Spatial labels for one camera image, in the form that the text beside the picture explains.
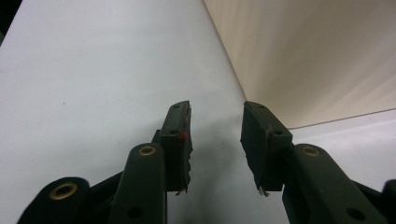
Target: brass screw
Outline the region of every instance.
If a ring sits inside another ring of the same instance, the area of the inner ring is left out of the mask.
[[[155,147],[142,147],[139,149],[139,155],[141,156],[149,156],[154,154],[156,151]]]
[[[63,200],[73,195],[76,192],[77,188],[77,184],[73,182],[66,182],[53,189],[50,192],[49,197],[55,201]]]
[[[308,156],[318,156],[320,152],[314,147],[303,147],[303,151]]]

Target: white table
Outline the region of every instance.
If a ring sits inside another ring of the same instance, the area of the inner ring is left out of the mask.
[[[169,223],[288,223],[259,196],[239,143],[246,100],[200,0],[25,0],[0,48],[0,218],[15,223],[49,182],[94,185],[149,142],[168,106],[192,107],[189,193]],[[396,112],[293,130],[375,189],[395,178]]]

